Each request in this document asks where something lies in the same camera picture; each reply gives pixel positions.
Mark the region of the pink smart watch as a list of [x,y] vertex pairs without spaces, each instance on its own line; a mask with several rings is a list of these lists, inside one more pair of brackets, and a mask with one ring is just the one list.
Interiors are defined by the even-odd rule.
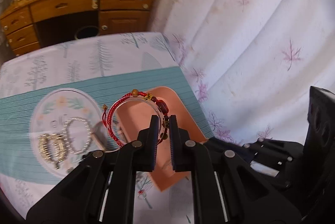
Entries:
[[99,149],[106,151],[107,150],[107,137],[104,134],[105,127],[102,122],[98,122],[93,126],[92,138],[99,147]]

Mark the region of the pink drawer box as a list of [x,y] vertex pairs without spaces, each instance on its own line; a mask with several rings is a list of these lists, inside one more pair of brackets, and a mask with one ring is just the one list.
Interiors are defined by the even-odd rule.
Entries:
[[[207,138],[174,90],[165,86],[159,86],[149,90],[148,93],[166,103],[169,115],[177,117],[179,128],[187,130],[190,139],[200,143],[207,141]],[[163,134],[165,130],[163,126],[163,114],[158,110],[154,102],[142,100],[140,97],[127,99],[117,107],[113,113],[112,124],[119,123],[119,127],[122,130],[121,139],[124,142],[130,142],[137,139],[137,135],[141,130],[149,127],[151,116],[153,115],[158,116],[160,134]],[[160,143],[157,146],[155,169],[149,173],[155,187],[162,192],[188,175],[188,172],[176,173],[173,171],[170,140],[166,139]]]

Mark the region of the white floral curtain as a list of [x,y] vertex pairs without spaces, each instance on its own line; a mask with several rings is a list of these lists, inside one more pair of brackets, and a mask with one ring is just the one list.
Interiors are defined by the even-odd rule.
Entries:
[[303,143],[309,88],[334,90],[334,0],[156,0],[210,135]]

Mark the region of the tree print tablecloth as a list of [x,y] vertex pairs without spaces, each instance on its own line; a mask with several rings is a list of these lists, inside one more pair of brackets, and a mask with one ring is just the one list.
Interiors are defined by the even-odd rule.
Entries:
[[56,170],[37,138],[60,132],[72,117],[97,124],[103,105],[127,91],[173,89],[206,137],[213,133],[166,38],[114,34],[74,40],[19,56],[1,68],[1,189],[22,216],[76,167],[70,155]]

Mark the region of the wooden desk with drawers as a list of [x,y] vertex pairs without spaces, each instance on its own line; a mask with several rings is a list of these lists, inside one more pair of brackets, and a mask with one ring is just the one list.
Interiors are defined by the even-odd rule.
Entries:
[[154,0],[21,0],[1,14],[6,46],[19,56],[46,46],[146,31]]

